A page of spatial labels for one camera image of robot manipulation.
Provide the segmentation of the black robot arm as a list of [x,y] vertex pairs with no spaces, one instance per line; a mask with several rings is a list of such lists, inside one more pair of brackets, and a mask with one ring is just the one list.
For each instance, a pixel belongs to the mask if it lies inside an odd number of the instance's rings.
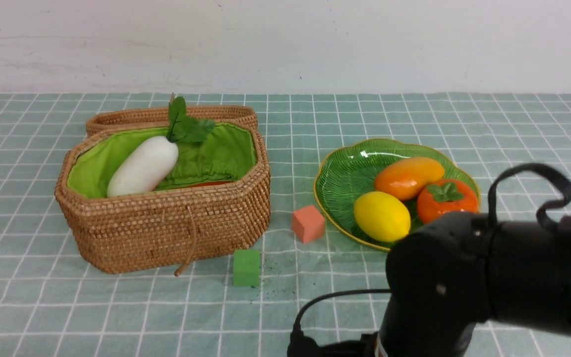
[[448,213],[401,239],[377,357],[462,357],[491,319],[571,337],[571,216],[558,229]]

